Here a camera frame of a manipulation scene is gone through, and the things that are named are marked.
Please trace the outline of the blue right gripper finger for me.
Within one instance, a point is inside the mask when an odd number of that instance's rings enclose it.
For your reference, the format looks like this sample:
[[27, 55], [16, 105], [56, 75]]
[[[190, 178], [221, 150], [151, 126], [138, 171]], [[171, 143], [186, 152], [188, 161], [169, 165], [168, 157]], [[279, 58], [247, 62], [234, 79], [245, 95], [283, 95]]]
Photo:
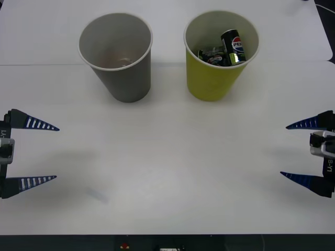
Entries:
[[292, 123], [286, 127], [288, 130], [326, 130], [334, 131], [334, 113], [332, 110], [325, 111], [317, 116], [310, 117]]
[[289, 180], [307, 188], [319, 196], [332, 198], [332, 194], [334, 193], [333, 181], [319, 176], [292, 174], [287, 172], [280, 173]]

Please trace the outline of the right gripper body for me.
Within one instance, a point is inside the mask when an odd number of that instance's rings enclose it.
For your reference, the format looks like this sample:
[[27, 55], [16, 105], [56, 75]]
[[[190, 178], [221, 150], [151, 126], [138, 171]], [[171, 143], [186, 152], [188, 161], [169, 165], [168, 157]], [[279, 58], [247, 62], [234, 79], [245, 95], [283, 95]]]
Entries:
[[334, 183], [334, 159], [323, 158], [322, 175], [322, 184]]

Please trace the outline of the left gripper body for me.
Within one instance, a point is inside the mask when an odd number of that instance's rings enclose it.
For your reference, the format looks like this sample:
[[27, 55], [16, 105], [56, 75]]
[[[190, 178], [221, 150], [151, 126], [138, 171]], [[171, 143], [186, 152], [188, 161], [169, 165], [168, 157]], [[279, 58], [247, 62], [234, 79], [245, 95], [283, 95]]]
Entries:
[[10, 115], [1, 121], [1, 191], [7, 176], [7, 166], [13, 162], [13, 140], [11, 136]]

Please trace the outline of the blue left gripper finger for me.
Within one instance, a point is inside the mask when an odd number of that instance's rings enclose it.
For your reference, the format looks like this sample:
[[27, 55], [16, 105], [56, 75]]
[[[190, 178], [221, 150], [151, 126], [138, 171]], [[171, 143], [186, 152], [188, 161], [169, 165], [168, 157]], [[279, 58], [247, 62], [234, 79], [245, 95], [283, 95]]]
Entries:
[[10, 111], [10, 125], [14, 129], [33, 129], [47, 131], [60, 130], [56, 126], [33, 116], [30, 116], [18, 109], [12, 109]]
[[21, 192], [45, 184], [55, 178], [57, 178], [57, 176], [6, 178], [1, 191], [1, 198], [8, 199]]

